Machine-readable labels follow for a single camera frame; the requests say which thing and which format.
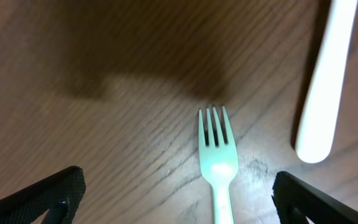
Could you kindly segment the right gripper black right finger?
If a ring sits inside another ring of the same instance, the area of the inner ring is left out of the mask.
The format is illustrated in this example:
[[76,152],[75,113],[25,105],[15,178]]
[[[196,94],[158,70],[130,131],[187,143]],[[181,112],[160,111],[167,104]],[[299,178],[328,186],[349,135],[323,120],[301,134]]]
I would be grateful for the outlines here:
[[285,171],[276,174],[272,200],[284,224],[358,224],[356,210]]

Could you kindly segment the pale green plastic fork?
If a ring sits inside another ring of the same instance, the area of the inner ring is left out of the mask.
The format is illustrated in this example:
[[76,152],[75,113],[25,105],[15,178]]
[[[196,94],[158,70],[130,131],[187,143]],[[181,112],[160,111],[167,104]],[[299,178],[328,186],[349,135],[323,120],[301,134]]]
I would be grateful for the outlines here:
[[198,112],[198,152],[203,178],[213,192],[215,223],[234,223],[229,193],[230,183],[239,170],[236,143],[226,108],[222,107],[222,119],[216,108]]

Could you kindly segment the white plastic utensil handle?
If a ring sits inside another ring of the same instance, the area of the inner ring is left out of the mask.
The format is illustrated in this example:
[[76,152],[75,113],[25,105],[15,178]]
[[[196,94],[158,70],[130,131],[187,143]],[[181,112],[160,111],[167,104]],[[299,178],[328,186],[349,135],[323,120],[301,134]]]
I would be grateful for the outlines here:
[[319,163],[333,145],[358,0],[331,1],[295,141],[297,156]]

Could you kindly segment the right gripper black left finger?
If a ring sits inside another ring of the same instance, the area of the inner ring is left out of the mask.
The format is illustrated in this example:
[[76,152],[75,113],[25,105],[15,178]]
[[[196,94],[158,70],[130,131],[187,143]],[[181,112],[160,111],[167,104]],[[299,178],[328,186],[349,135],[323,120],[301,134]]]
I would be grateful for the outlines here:
[[0,223],[71,223],[85,190],[83,169],[67,167],[0,199]]

